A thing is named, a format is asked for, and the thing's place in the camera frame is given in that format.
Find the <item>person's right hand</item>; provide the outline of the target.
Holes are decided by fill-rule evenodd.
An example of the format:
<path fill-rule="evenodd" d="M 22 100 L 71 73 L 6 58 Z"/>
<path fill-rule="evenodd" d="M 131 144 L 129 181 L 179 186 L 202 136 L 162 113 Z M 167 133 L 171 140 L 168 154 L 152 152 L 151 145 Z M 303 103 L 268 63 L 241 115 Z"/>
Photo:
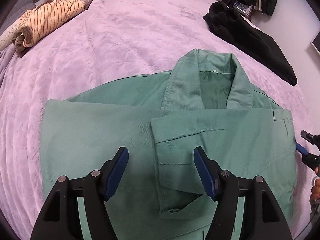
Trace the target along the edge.
<path fill-rule="evenodd" d="M 316 176 L 312 179 L 312 188 L 310 195 L 310 205 L 313 206 L 319 201 L 320 198 L 320 185 L 319 185 L 319 168 L 315 168 Z"/>

